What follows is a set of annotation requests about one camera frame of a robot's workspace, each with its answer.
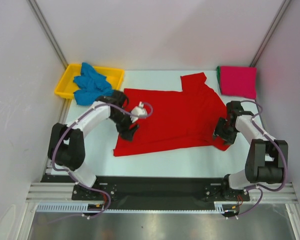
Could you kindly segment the red t shirt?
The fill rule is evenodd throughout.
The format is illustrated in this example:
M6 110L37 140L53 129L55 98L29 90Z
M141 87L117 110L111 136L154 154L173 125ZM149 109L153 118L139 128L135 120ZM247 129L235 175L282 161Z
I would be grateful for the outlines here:
M227 108L206 80L203 72L181 76L181 91L125 88L128 111L147 102L153 113L137 121L139 128L132 141L117 139L114 156L206 146L226 151L229 146L213 134L218 120L227 116Z

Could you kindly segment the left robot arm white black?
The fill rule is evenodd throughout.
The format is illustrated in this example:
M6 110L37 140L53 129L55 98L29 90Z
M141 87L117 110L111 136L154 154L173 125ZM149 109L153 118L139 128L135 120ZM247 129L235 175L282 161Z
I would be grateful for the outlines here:
M85 137L101 122L111 120L119 137L131 142L139 128L137 120L148 113L143 102L126 110L128 103L128 97L115 90L110 96L97 97L88 110L72 122L56 123L52 127L47 151L52 168L73 176L76 183L84 186L83 194L90 200L100 196L101 188L95 184L97 177L85 163Z

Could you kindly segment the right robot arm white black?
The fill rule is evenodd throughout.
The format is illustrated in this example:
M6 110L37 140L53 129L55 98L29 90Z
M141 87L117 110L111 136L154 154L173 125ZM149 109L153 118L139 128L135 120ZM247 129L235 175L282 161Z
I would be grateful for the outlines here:
M279 192L287 184L288 143L270 135L256 123L256 117L243 108L242 101L230 101L226 117L216 124L212 138L221 139L223 145L233 145L238 134L249 143L244 169L224 176L215 193L217 200L234 201L238 194L254 189Z

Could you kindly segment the blue t shirt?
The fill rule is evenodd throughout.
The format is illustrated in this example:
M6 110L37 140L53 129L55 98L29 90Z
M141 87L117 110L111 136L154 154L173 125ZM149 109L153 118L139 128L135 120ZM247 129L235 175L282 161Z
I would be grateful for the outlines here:
M74 94L76 103L80 106L90 106L101 97L109 97L114 93L107 77L98 73L90 64L81 64L80 75L75 76L73 82L79 87Z

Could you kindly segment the folded magenta t shirt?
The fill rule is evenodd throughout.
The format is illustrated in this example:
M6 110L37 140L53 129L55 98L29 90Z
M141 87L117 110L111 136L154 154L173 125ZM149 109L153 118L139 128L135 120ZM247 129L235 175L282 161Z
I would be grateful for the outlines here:
M257 68L218 66L216 68L216 74L222 95L256 99Z

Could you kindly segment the yellow plastic tray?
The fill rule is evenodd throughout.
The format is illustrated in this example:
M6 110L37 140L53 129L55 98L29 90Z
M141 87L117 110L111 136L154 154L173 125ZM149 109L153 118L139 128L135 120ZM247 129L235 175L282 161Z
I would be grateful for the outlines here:
M66 68L58 84L54 89L54 93L64 99L74 99L74 92L80 88L74 83L74 78L81 74L81 64L71 63ZM106 76L106 80L111 84L114 90L120 90L124 81L125 71L120 68L111 68L103 66L93 66L93 68L101 75Z

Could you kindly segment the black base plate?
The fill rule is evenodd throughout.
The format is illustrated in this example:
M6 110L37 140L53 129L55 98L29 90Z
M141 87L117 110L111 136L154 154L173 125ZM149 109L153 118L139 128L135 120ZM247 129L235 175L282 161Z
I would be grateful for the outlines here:
M223 178L99 176L93 186L110 195L111 210L212 210L215 202L248 202Z

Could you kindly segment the aluminium frame rail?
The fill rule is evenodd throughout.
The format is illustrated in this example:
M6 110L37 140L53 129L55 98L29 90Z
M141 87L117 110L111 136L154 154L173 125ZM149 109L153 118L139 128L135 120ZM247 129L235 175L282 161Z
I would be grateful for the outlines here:
M61 176L63 182L34 182L30 185L26 200L28 202L66 202L71 200L74 187L77 185L65 175ZM281 191L269 191L260 187L263 191L261 202L263 204L296 204L297 196L293 185L287 183Z

